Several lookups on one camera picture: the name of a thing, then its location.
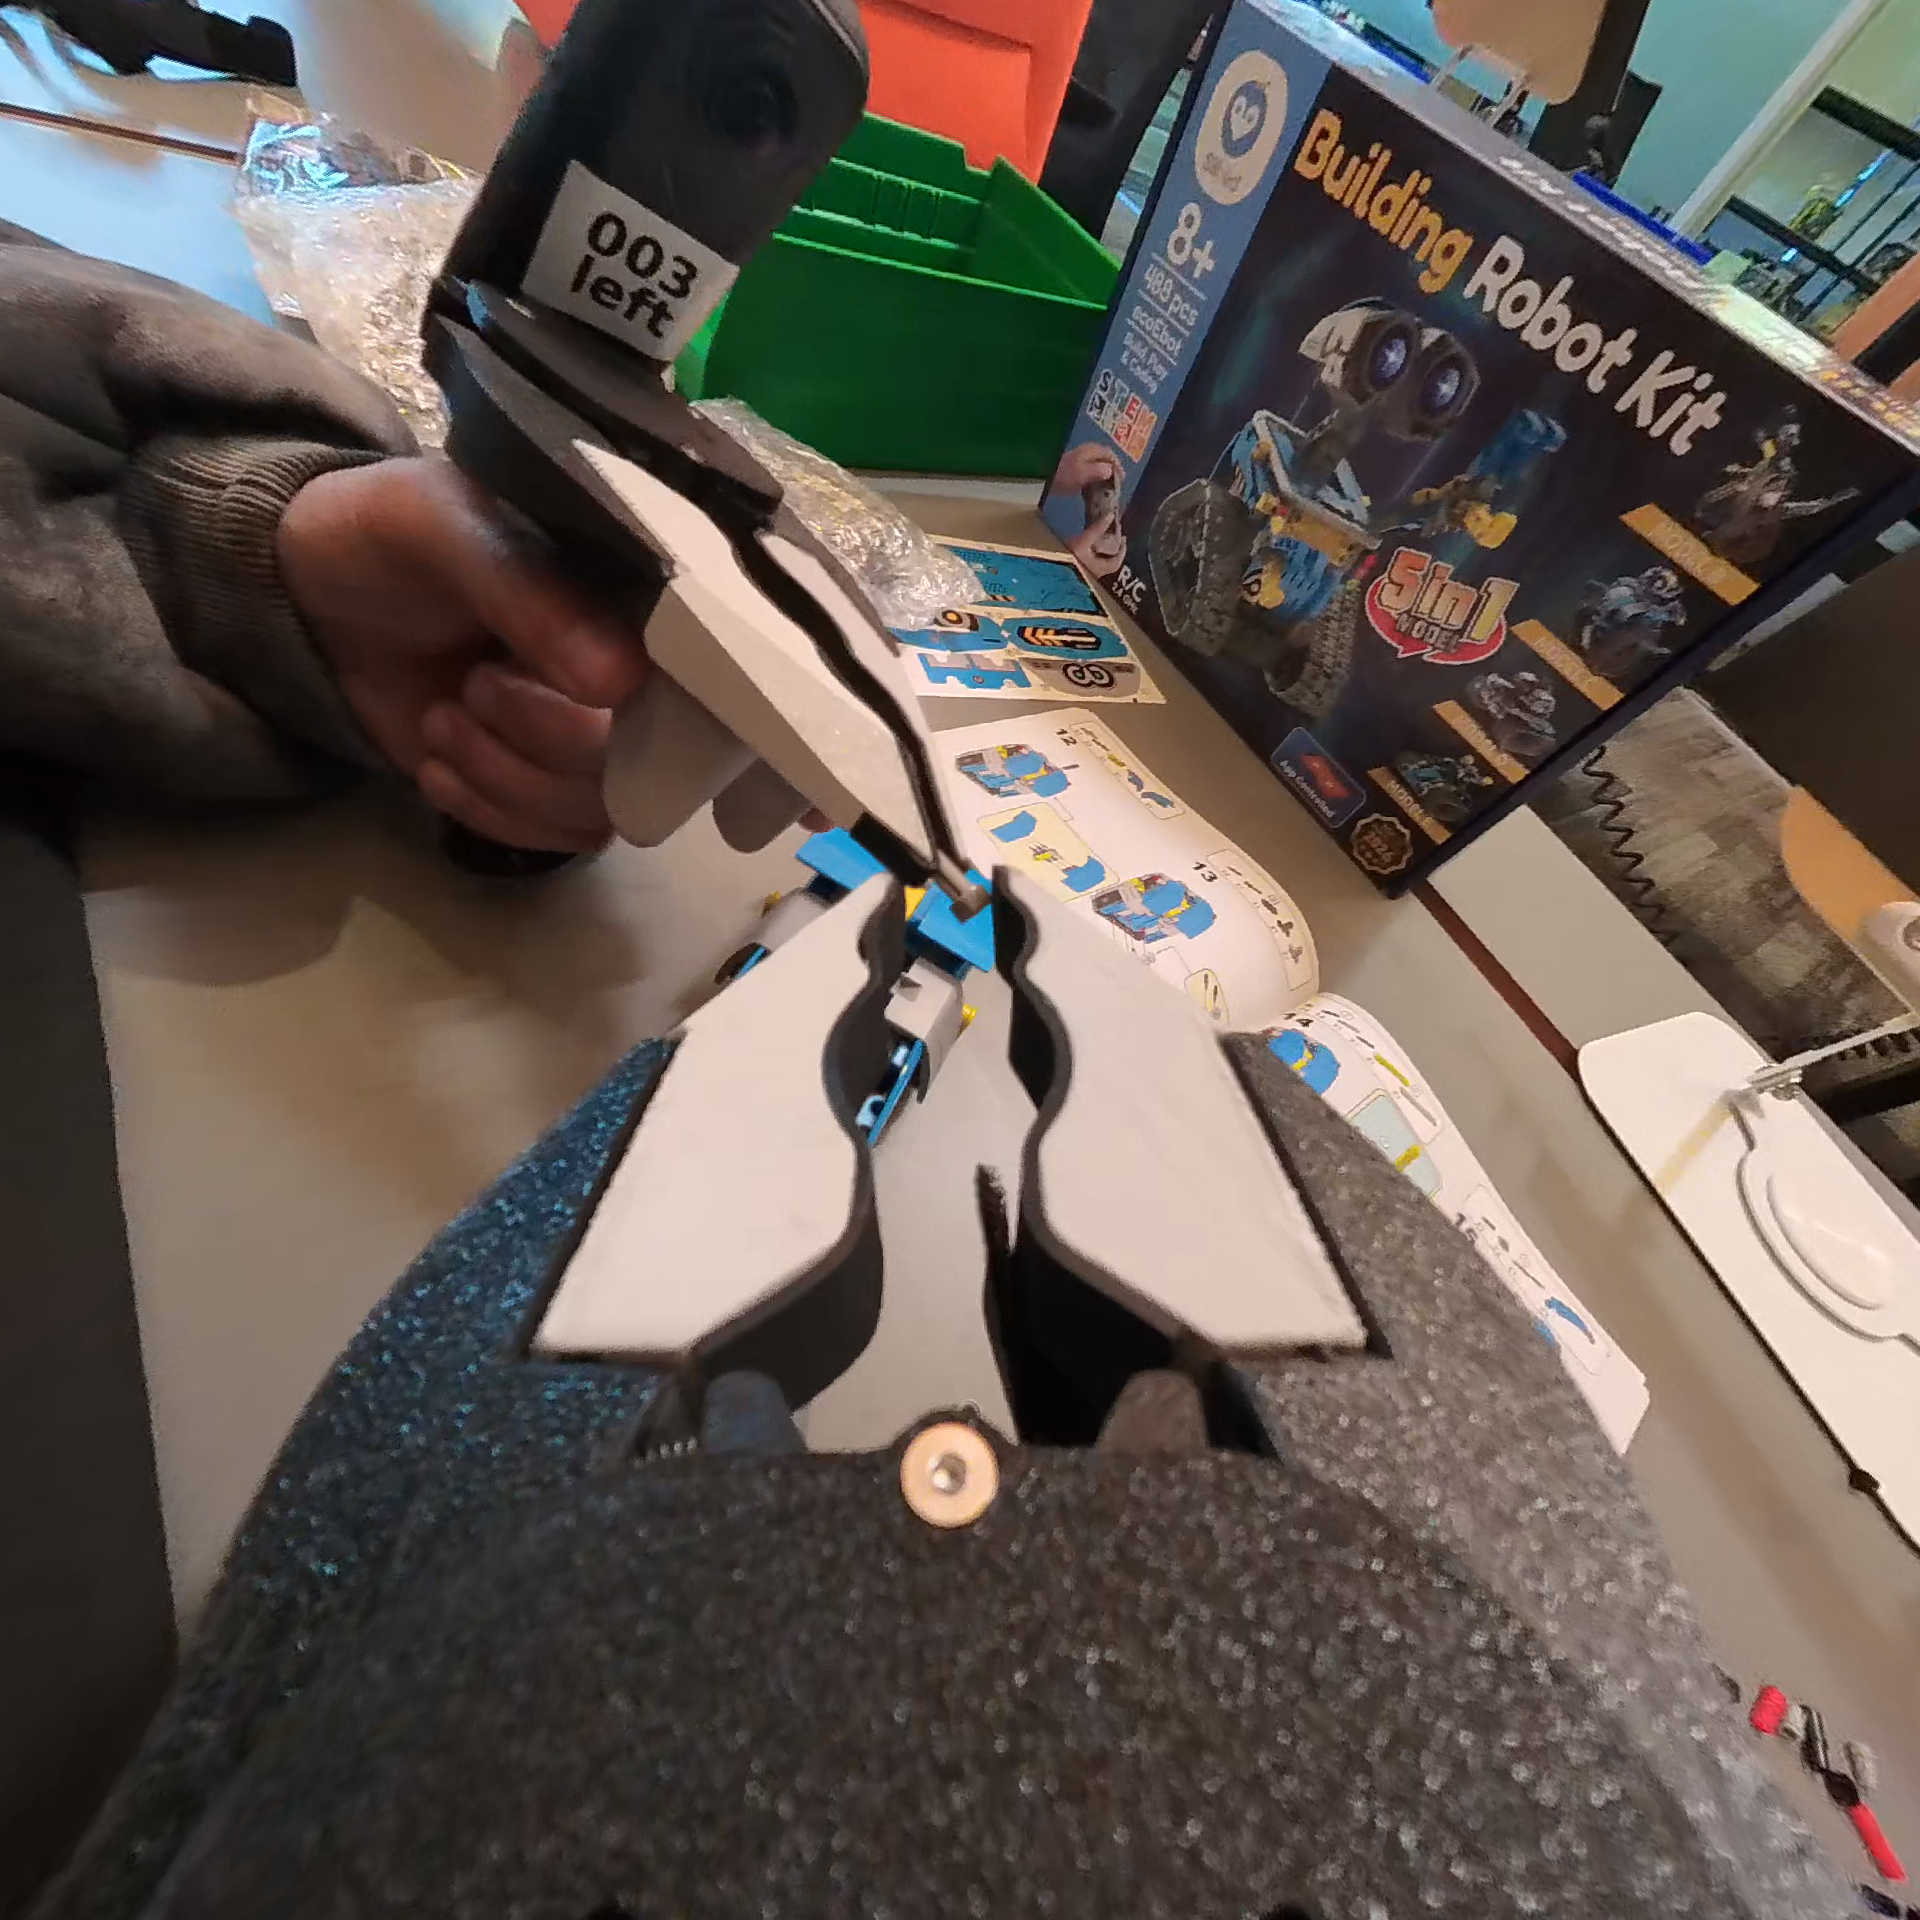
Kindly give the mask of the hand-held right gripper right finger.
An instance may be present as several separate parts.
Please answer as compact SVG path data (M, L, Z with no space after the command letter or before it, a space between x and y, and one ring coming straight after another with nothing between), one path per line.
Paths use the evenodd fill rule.
M1033 1249L1228 1360L1362 1351L1353 1286L1220 1027L1019 869L996 869L996 954L1036 1110L1020 1149Z

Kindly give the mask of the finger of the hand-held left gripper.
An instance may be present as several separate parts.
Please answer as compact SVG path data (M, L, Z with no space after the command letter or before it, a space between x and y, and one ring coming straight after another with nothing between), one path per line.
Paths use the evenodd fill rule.
M938 887L943 864L970 869L901 645L860 590L819 546L777 527L747 536L747 573L825 669L832 717L801 730L847 795L838 806L879 835L883 858L901 877Z
M824 723L828 676L805 635L747 573L747 532L634 460L575 442L587 491L664 563L645 619L652 673L616 714L602 797L620 841L661 846L702 806L733 847L754 851L819 809L852 806L802 737Z

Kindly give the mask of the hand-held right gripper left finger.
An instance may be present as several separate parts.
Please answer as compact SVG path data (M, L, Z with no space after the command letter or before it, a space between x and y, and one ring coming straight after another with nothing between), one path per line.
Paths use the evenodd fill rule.
M906 900L872 877L672 1037L533 1352L666 1374L847 1374L883 1309L872 1149Z

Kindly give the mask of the partly built blue toy robot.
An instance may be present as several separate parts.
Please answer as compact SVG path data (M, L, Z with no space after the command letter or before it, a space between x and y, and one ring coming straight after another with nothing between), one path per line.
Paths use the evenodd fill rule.
M775 949L825 915L869 877L879 858L845 828L805 837L797 847L805 881L769 895L757 932L713 976L727 988ZM914 1100L927 1100L963 1033L975 1020L972 978L996 965L992 915L963 918L938 887L906 887L906 963L886 1010L893 1035L874 1090L860 1108L860 1132L877 1146Z

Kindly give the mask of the pile of toy building pieces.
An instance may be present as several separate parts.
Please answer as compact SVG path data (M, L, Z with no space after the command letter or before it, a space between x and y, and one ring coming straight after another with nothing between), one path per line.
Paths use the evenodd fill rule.
M1916 1870L1880 1816L1880 1761L1869 1745L1839 1738L1829 1714L1765 1681L1747 1705L1755 1733L1793 1742L1801 1763L1855 1832L1869 1864L1871 1892L1916 1892Z

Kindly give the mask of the person's left forearm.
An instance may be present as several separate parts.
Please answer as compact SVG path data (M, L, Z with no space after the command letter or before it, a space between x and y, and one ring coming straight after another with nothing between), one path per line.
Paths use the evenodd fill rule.
M278 527L306 483L415 451L326 350L5 222L5 783L226 804L387 771Z

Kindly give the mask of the person's left hand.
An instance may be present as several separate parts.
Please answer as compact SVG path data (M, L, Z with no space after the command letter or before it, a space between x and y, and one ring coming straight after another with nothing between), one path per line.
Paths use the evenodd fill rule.
M278 563L355 717L434 812L514 851L610 846L602 780L645 641L490 495L424 455L326 471L286 507Z

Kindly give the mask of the blue sticker sheet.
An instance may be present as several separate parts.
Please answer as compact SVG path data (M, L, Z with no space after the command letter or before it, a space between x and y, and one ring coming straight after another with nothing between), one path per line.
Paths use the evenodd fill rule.
M897 627L924 699L1162 705L1087 571L1061 551L938 537L975 598Z

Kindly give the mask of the green plastic bin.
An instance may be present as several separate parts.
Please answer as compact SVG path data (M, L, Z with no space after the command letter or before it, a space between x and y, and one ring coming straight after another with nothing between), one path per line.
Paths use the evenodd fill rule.
M1006 158L866 112L678 359L852 468L1048 477L1121 267Z

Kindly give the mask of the instruction booklet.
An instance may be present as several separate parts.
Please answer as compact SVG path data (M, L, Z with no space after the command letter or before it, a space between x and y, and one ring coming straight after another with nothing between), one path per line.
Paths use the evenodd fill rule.
M1638 1364L1552 1267L1429 1077L1362 1005L1320 987L1300 904L1092 710L936 733L975 865L1020 869L1225 1031L1255 1033L1474 1241L1617 1454L1648 1413Z

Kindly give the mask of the red plastic bin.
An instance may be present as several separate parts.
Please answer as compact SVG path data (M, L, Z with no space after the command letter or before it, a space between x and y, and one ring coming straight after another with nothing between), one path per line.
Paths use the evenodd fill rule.
M678 154L824 163L864 110L1039 176L1087 3L510 4L495 67L515 100L568 40L569 100L634 104Z

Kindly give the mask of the crumpled clear plastic bag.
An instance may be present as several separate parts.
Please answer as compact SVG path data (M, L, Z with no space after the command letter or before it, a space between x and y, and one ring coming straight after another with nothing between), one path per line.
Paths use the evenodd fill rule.
M249 107L233 209L276 314L383 387L420 446L445 449L447 403L424 372L420 322L477 175L333 116L300 118L278 94ZM955 546L825 453L741 400L697 400L693 413L783 487L886 626L924 630L982 598Z

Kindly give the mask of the dark blue kit box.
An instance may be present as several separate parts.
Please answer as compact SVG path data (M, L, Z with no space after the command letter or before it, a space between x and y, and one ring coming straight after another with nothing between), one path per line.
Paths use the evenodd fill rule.
M1916 413L1312 4L1188 84L1045 519L1384 895L1916 507Z

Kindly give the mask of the dark brown board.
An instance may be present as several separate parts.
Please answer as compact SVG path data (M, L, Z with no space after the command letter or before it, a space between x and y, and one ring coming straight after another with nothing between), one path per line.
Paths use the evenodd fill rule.
M1701 681L1716 713L1898 877L1919 877L1916 518Z

